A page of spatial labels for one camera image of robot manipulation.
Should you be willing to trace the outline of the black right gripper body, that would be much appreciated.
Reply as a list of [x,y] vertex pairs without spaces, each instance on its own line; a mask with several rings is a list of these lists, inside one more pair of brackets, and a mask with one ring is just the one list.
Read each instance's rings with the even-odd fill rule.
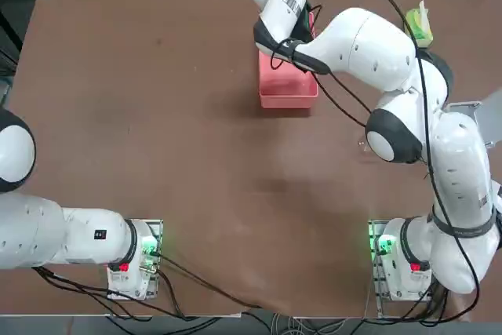
[[310,11],[311,5],[306,2],[293,28],[292,38],[301,40],[302,42],[312,41]]

